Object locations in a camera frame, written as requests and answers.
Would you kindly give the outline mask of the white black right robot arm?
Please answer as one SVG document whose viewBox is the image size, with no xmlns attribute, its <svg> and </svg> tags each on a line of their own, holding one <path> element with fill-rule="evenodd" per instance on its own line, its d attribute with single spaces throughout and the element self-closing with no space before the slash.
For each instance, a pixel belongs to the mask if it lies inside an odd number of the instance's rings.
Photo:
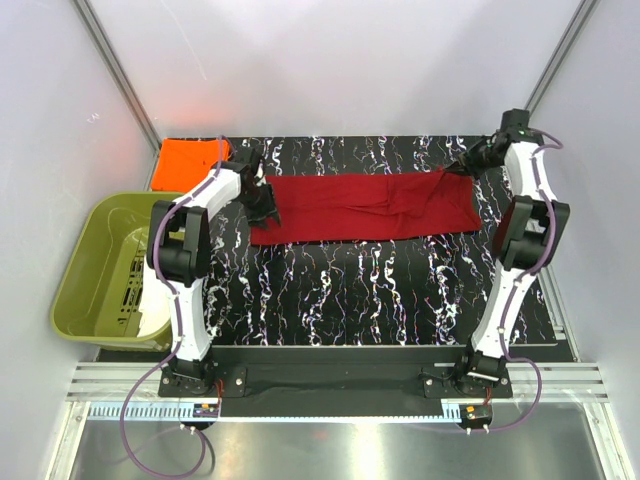
<svg viewBox="0 0 640 480">
<path fill-rule="evenodd" d="M 563 145 L 553 137 L 545 142 L 529 120 L 527 110 L 505 111 L 493 135 L 481 137 L 446 167 L 448 173 L 474 179 L 503 167 L 511 187 L 511 203 L 492 241 L 494 282 L 480 323 L 450 377 L 470 397 L 507 379 L 507 364 L 514 360 L 509 342 L 522 302 L 552 260 L 570 217 L 570 206 L 557 200 L 544 166 L 544 153 Z"/>
</svg>

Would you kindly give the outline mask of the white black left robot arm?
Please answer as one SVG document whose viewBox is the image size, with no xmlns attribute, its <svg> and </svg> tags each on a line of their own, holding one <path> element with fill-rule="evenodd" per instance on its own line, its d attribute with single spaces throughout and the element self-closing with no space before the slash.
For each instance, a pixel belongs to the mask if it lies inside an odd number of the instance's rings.
<svg viewBox="0 0 640 480">
<path fill-rule="evenodd" d="M 264 158 L 240 147 L 220 160 L 187 193 L 158 200 L 151 209 L 144 286 L 156 285 L 168 301 L 171 353 L 162 366 L 162 383 L 193 395 L 220 389 L 210 354 L 203 286 L 212 254 L 211 220 L 226 205 L 242 205 L 248 225 L 267 229 L 280 221 L 275 194 L 263 172 Z"/>
</svg>

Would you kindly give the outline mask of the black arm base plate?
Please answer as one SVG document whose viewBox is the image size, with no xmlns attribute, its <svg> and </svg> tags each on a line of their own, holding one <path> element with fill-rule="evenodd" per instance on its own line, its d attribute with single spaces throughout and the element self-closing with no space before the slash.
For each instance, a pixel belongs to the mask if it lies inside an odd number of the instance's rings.
<svg viewBox="0 0 640 480">
<path fill-rule="evenodd" d="M 231 419 L 423 421 L 462 403 L 512 395 L 504 360 L 462 346 L 215 346 L 194 364 L 172 360 L 162 397 L 221 399 Z"/>
</svg>

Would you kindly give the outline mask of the red t shirt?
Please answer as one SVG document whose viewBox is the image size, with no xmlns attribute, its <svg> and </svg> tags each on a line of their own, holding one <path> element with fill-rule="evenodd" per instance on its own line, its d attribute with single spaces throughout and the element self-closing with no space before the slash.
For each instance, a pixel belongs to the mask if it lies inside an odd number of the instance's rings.
<svg viewBox="0 0 640 480">
<path fill-rule="evenodd" d="M 389 241 L 481 229 L 473 181 L 443 170 L 269 176 L 280 221 L 253 227 L 254 246 Z"/>
</svg>

